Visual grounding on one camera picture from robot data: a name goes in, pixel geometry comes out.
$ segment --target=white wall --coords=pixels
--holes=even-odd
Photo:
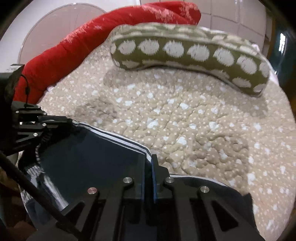
[[[33,0],[12,22],[0,40],[0,71],[17,63],[22,43],[31,28],[50,11],[75,2],[75,0]],[[82,0],[81,3],[96,5],[109,12],[116,8],[139,5],[140,0]]]

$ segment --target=polka dot bedsheet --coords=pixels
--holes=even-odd
[[[126,71],[114,65],[104,43],[49,87],[39,105],[49,115],[146,145],[170,173],[208,177],[251,193],[266,241],[275,241],[289,220],[296,192],[295,120],[272,81],[255,98],[195,71]]]

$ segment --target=red pillow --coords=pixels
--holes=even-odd
[[[34,57],[22,72],[28,79],[28,102],[36,104],[48,86],[56,84],[75,70],[109,33],[121,24],[159,22],[197,24],[201,14],[193,3],[157,2],[129,6],[100,15],[67,35],[59,44]],[[25,102],[26,82],[23,77],[15,89],[14,100]]]

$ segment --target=polka dot pillow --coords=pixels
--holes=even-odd
[[[161,23],[125,26],[115,33],[110,50],[120,68],[166,65],[197,70],[251,96],[260,96],[266,87],[266,59],[238,36],[193,25]]]

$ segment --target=metal screw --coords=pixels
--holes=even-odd
[[[131,183],[133,181],[133,179],[131,178],[131,177],[125,177],[124,179],[123,179],[123,182],[124,183]]]
[[[98,191],[98,190],[97,190],[96,188],[89,188],[89,189],[87,189],[87,192],[88,192],[89,194],[95,194],[97,191]]]
[[[165,179],[165,181],[166,181],[167,183],[173,183],[173,182],[175,181],[175,179],[172,178],[172,177],[167,177],[167,178]]]
[[[209,188],[207,187],[207,186],[202,186],[201,188],[200,188],[200,190],[203,192],[203,193],[207,193],[207,192],[209,192]]]

